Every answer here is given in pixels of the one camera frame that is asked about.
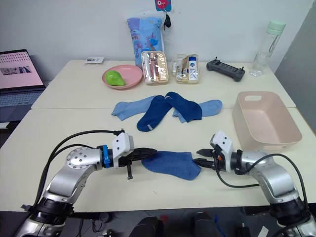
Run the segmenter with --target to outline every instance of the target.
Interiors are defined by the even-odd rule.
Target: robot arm
[[[316,237],[316,222],[299,197],[291,176],[273,157],[266,158],[264,152],[234,152],[231,139],[222,131],[217,132],[210,141],[211,149],[202,149],[197,153],[213,157],[214,161],[198,158],[195,162],[203,167],[247,174],[258,181],[263,194],[270,203],[270,214],[282,226],[293,226],[285,231],[288,236]]]
[[[112,141],[112,147],[108,149],[103,145],[97,149],[77,148],[71,151],[16,236],[59,236],[92,172],[127,166],[128,179],[131,179],[132,161],[148,158],[157,152],[148,148],[134,149],[133,137],[124,132]]]

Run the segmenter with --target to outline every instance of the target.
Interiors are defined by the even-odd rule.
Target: pear
[[[105,73],[105,80],[109,85],[123,86],[126,85],[122,76],[117,71],[108,71]]]

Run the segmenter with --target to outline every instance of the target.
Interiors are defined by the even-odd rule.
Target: sock
[[[201,167],[193,162],[191,152],[157,152],[142,164],[150,171],[171,174],[181,179],[194,180]]]
[[[166,103],[162,95],[157,95],[145,115],[138,121],[137,129],[142,132],[153,130],[171,108],[172,106]]]
[[[118,102],[111,115],[117,116],[123,121],[133,115],[145,113],[154,97],[155,95],[134,102]]]
[[[179,111],[187,122],[202,119],[202,109],[196,102],[186,100],[175,92],[167,93],[165,101]]]
[[[219,112],[221,112],[223,107],[223,103],[220,100],[209,100],[198,105],[202,109],[202,117],[217,115]],[[176,109],[174,109],[172,116],[179,117],[179,120],[182,123],[186,121]]]

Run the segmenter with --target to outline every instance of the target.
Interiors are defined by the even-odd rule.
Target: water bottle
[[[250,75],[258,77],[262,75],[264,68],[267,66],[269,58],[271,57],[277,42],[286,26],[285,23],[278,21],[270,21],[267,33],[263,38],[260,49],[252,63],[249,71]]]

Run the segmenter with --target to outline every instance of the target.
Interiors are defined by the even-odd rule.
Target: dark blue sock
[[[179,111],[187,122],[202,119],[202,109],[196,102],[186,100],[175,92],[167,93],[165,101]]]
[[[153,130],[171,108],[172,106],[165,102],[164,96],[156,96],[145,115],[138,121],[137,129],[142,132]]]
[[[157,152],[142,164],[150,171],[171,174],[181,179],[194,180],[201,167],[193,162],[191,152]]]

